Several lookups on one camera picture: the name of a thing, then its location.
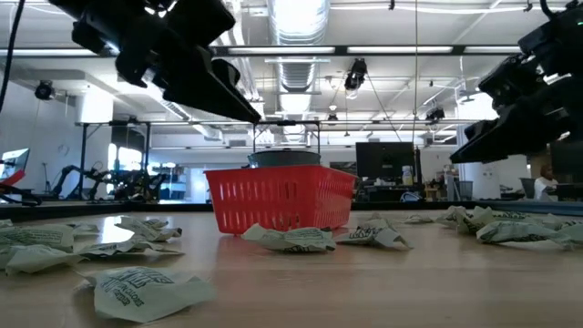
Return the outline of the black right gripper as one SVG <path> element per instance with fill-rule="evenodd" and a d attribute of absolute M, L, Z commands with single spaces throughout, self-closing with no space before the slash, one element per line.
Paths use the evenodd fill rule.
<path fill-rule="evenodd" d="M 467 142 L 452 162 L 494 162 L 538 152 L 564 134 L 583 137 L 583 4 L 541 8 L 546 23 L 478 84 L 498 117 L 465 128 Z"/>

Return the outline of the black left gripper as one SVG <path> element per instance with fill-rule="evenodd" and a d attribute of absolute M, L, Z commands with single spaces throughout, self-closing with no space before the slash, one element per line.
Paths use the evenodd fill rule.
<path fill-rule="evenodd" d="M 261 115 L 237 88 L 240 71 L 209 45 L 234 27 L 222 0 L 47 0 L 74 19 L 74 43 L 103 55 L 118 51 L 116 70 L 143 87 L 147 71 L 163 98 L 190 108 L 257 123 Z"/>

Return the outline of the white round pillar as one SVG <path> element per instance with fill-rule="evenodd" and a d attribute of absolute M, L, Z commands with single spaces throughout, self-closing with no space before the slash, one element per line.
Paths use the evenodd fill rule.
<path fill-rule="evenodd" d="M 456 108 L 456 117 L 464 120 L 489 120 L 497 118 L 492 109 L 492 98 L 485 93 L 477 93 L 468 100 L 459 101 Z M 472 198 L 497 199 L 500 197 L 499 177 L 495 164 L 481 162 L 458 164 L 462 181 L 472 182 Z"/>

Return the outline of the person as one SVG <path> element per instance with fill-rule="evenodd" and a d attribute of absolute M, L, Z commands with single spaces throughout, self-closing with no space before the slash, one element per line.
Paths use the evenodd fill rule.
<path fill-rule="evenodd" d="M 540 177 L 534 183 L 534 199 L 539 201 L 557 201 L 557 185 L 558 181 L 554 177 L 551 165 L 543 165 L 540 170 Z"/>

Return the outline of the dark wide monitor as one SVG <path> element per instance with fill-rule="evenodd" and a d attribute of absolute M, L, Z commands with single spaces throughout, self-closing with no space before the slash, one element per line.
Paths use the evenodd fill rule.
<path fill-rule="evenodd" d="M 550 154 L 558 199 L 583 202 L 583 141 L 553 143 Z"/>

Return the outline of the black computer monitor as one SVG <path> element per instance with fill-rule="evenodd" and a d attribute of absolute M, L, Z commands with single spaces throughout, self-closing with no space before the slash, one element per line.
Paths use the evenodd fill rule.
<path fill-rule="evenodd" d="M 404 166 L 414 165 L 411 142 L 359 142 L 355 151 L 360 178 L 397 178 L 402 176 Z"/>

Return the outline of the black overhead light bar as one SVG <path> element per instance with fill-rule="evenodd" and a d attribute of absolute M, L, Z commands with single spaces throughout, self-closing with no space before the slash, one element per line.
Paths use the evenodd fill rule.
<path fill-rule="evenodd" d="M 507 56 L 519 46 L 212 46 L 216 56 Z"/>

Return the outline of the red plastic slotted basket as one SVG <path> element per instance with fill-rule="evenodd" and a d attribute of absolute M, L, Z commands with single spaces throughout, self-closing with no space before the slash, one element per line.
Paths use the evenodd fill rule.
<path fill-rule="evenodd" d="M 265 229 L 345 225 L 356 177 L 320 165 L 209 170 L 205 173 L 218 229 L 241 235 L 258 223 Z"/>

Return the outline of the black background robot rig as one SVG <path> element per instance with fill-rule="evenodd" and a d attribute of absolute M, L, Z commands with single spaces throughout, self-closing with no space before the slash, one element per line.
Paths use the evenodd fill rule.
<path fill-rule="evenodd" d="M 113 200 L 155 202 L 159 200 L 162 184 L 169 177 L 166 173 L 151 176 L 147 170 L 103 170 L 92 168 L 83 170 L 69 165 L 62 168 L 54 186 L 48 185 L 48 196 L 58 199 L 63 189 L 66 177 L 71 172 L 77 172 L 80 180 L 66 196 L 66 200 L 102 201 L 97 196 L 100 185 L 112 185 L 113 190 L 108 195 Z"/>

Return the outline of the tilted screen with red stripe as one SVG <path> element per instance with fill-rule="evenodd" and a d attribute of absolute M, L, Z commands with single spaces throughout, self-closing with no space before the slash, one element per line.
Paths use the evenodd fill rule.
<path fill-rule="evenodd" d="M 0 157 L 0 183 L 15 185 L 24 178 L 30 149 L 4 152 Z"/>

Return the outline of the silver ventilation duct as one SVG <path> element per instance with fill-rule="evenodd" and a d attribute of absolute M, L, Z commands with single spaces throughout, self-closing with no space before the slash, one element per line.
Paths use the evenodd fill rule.
<path fill-rule="evenodd" d="M 319 46 L 328 24 L 330 0 L 268 0 L 271 42 L 275 46 Z M 278 105 L 288 120 L 303 120 L 312 102 L 316 64 L 311 57 L 277 66 Z"/>

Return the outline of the black metal stand frame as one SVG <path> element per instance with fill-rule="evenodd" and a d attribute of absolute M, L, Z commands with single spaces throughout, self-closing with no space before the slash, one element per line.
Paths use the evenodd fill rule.
<path fill-rule="evenodd" d="M 152 122 L 149 121 L 139 121 L 136 119 L 128 119 L 128 120 L 110 120 L 106 122 L 77 122 L 77 126 L 82 128 L 82 141 L 81 141 L 81 153 L 80 153 L 80 164 L 79 164 L 79 180 L 78 180 L 78 193 L 77 198 L 82 200 L 83 198 L 83 188 L 84 188 L 84 181 L 86 178 L 85 171 L 86 171 L 86 153 L 87 153 L 87 141 L 88 135 L 87 130 L 90 126 L 96 126 L 94 129 L 97 132 L 102 127 L 125 127 L 126 129 L 130 129 L 137 126 L 145 126 L 146 127 L 146 136 L 145 136 L 145 143 L 144 143 L 144 153 L 142 156 L 142 160 L 140 162 L 140 170 L 147 171 L 147 165 L 149 163 L 149 151 L 150 151 L 150 139 L 151 139 L 151 129 L 152 129 Z"/>

